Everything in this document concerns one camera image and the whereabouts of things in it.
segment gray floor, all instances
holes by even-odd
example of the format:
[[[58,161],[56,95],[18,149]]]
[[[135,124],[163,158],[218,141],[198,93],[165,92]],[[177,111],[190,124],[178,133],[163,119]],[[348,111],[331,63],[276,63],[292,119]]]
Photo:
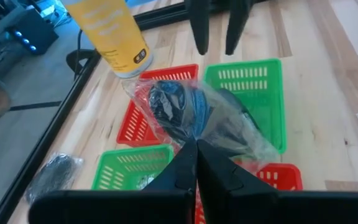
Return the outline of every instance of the gray floor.
[[[75,22],[58,27],[56,32],[60,37],[45,55],[23,58],[4,76],[13,106],[66,97],[73,84],[73,72],[66,65],[65,57],[76,49],[78,31]],[[85,35],[81,48],[93,49]],[[0,200],[57,109],[11,111],[0,119]]]

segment yellow bottle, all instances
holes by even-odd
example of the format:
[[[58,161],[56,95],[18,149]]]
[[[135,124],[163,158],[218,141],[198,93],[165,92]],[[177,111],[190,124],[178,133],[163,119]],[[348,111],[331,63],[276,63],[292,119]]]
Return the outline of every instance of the yellow bottle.
[[[151,64],[153,56],[125,0],[62,3],[117,76],[136,76]]]

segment wooden tabletop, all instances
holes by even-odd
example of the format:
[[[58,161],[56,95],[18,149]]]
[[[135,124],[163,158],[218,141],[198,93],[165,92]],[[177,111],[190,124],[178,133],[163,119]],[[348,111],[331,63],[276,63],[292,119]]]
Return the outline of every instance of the wooden tabletop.
[[[234,55],[224,54],[229,14],[210,18],[209,50],[198,54],[188,21],[143,32],[150,70],[188,63],[280,58],[287,126],[282,162],[301,170],[306,190],[358,190],[358,0],[275,0],[256,4]],[[85,160],[73,189],[90,189],[100,155],[116,143],[129,97],[102,60],[62,126],[54,152]],[[10,223],[26,223],[22,200]]]

